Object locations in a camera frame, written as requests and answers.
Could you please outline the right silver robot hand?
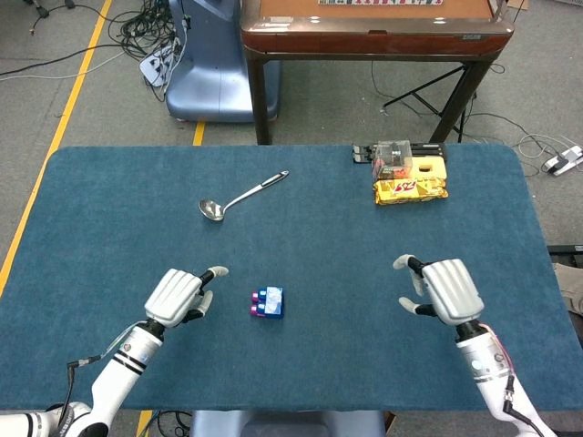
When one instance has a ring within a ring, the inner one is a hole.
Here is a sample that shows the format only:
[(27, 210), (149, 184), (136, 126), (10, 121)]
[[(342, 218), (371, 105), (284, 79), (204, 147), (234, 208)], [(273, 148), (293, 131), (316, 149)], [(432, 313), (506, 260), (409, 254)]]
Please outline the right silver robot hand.
[(427, 292), (431, 303), (419, 304), (406, 297), (399, 304), (415, 315), (437, 317), (448, 326), (459, 326), (477, 320), (485, 308), (465, 264), (460, 259), (422, 262), (404, 254), (393, 262), (393, 269), (409, 269), (418, 296)]

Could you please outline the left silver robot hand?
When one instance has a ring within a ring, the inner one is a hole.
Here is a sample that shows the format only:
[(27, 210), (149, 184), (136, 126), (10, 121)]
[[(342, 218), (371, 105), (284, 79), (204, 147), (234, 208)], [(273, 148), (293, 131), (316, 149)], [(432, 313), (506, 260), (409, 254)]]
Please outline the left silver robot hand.
[(145, 312), (165, 328), (202, 318), (213, 301), (213, 292), (203, 288), (229, 274), (224, 266), (208, 268), (199, 277), (184, 270), (169, 269), (145, 303)]

